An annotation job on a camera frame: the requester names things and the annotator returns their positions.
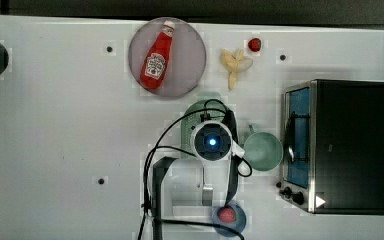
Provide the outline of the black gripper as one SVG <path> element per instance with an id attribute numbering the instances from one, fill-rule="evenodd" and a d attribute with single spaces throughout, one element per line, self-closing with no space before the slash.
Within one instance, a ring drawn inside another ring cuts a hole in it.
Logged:
<path id="1" fill-rule="evenodd" d="M 237 124 L 234 113 L 227 110 L 220 117 L 216 117 L 210 110 L 201 116 L 202 127 L 198 131 L 198 138 L 202 140 L 237 140 Z"/>

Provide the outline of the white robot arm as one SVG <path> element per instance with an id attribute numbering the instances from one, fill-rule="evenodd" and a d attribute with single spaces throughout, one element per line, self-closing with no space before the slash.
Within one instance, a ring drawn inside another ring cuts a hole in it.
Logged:
<path id="1" fill-rule="evenodd" d="M 183 158 L 165 156 L 152 166 L 152 240 L 239 237 L 246 218 L 234 197 L 244 150 L 233 112 L 200 121 L 185 137 Z"/>

